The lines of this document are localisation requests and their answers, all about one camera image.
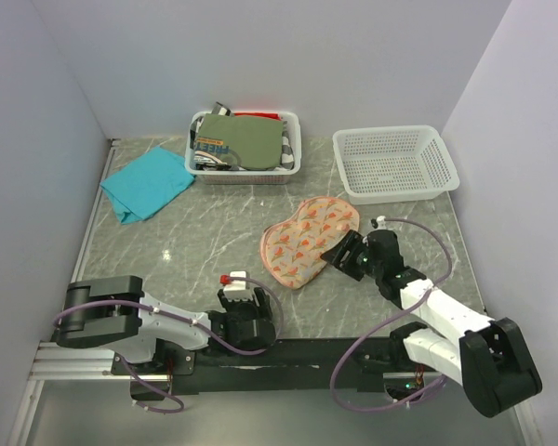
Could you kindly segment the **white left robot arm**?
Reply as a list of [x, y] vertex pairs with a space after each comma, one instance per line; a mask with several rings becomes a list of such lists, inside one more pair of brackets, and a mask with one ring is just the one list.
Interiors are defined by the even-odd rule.
[[245, 271], [219, 283], [221, 310], [189, 311], [144, 291], [138, 276], [73, 282], [53, 321], [54, 341], [61, 348], [108, 348], [148, 374], [165, 367], [169, 344], [188, 352], [263, 353], [283, 329], [278, 297]]

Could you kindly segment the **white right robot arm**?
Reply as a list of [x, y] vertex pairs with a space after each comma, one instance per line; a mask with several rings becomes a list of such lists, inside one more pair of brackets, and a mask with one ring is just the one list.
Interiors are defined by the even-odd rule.
[[349, 277], [372, 278], [380, 294], [418, 321], [390, 334], [379, 361], [399, 370], [424, 365], [458, 383], [480, 414], [493, 417], [536, 396], [542, 381], [518, 324], [458, 302], [409, 267], [391, 230], [349, 231], [322, 260]]

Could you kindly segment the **white clothes basket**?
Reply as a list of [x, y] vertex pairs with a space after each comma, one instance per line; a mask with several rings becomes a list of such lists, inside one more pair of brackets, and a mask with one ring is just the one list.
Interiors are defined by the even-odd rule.
[[186, 141], [185, 168], [200, 181], [209, 185], [284, 185], [292, 176], [296, 175], [301, 168], [302, 144], [301, 127], [298, 116], [291, 111], [269, 111], [277, 113], [286, 123], [286, 131], [293, 151], [294, 166], [288, 170], [237, 170], [237, 171], [203, 171], [195, 168], [195, 151], [191, 146], [191, 140]]

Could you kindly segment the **floral pink bra laundry bag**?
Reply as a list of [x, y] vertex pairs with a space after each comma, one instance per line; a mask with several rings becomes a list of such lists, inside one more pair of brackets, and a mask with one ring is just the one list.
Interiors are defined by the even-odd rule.
[[305, 200], [293, 216], [264, 231], [259, 243], [262, 263], [279, 283], [297, 290], [326, 266], [321, 254], [359, 225], [356, 208], [340, 198]]

